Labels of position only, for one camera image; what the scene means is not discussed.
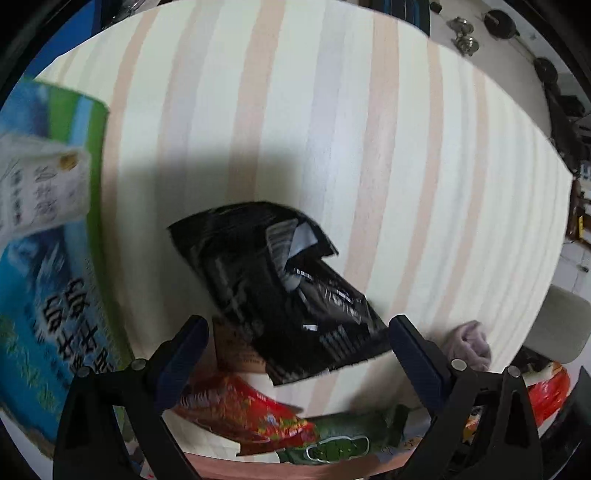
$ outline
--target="gray chair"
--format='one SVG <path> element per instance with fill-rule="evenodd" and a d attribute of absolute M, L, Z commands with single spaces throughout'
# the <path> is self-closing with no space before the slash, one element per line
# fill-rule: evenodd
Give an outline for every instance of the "gray chair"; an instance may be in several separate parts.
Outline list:
<path fill-rule="evenodd" d="M 591 304 L 551 285 L 523 345 L 564 365 L 579 356 L 590 335 Z"/>

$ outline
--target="purple cloth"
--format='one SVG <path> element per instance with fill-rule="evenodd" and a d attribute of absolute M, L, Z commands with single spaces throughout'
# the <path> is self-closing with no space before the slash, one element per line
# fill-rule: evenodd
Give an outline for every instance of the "purple cloth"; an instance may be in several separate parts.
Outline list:
<path fill-rule="evenodd" d="M 461 358 L 477 372 L 488 372 L 491 347 L 486 342 L 482 324 L 477 320 L 460 325 L 447 337 L 441 351 L 451 361 Z"/>

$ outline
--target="striped table surface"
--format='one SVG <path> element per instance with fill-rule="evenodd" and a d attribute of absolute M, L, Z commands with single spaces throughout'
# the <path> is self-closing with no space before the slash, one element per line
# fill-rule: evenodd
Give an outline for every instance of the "striped table surface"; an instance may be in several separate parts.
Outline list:
<path fill-rule="evenodd" d="M 111 109 L 104 240 L 137 356 L 215 311 L 166 227 L 245 200 L 317 220 L 340 251 L 328 263 L 385 321 L 405 312 L 441 340 L 478 319 L 494 371 L 525 339 L 559 257 L 571 175 L 496 83 L 412 25 L 334 0 L 183 0 L 40 77 Z M 214 366 L 211 345 L 201 367 Z M 278 388 L 247 376 L 308 416 L 388 406 L 403 379 L 393 354 Z M 185 451 L 234 458 L 236 444 L 167 421 Z"/>

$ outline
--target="black plastic bag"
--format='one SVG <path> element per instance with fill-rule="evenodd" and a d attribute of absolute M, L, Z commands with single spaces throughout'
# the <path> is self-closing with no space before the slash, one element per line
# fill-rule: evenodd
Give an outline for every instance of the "black plastic bag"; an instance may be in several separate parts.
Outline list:
<path fill-rule="evenodd" d="M 365 296 L 322 261 L 338 252 L 303 213 L 240 203 L 169 231 L 217 307 L 265 359 L 274 385 L 390 350 L 387 328 Z"/>

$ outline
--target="red snack package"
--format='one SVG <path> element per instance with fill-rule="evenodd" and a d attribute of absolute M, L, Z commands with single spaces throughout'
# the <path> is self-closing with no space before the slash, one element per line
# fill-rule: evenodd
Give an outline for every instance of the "red snack package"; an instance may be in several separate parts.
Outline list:
<path fill-rule="evenodd" d="M 529 388 L 528 394 L 534 410 L 535 423 L 538 427 L 562 407 L 569 393 L 569 387 L 569 374 L 560 365 L 556 375 L 550 380 L 536 383 Z"/>
<path fill-rule="evenodd" d="M 238 455 L 301 447 L 317 440 L 314 424 L 236 375 L 216 374 L 187 385 L 174 411 L 216 435 L 240 443 Z"/>

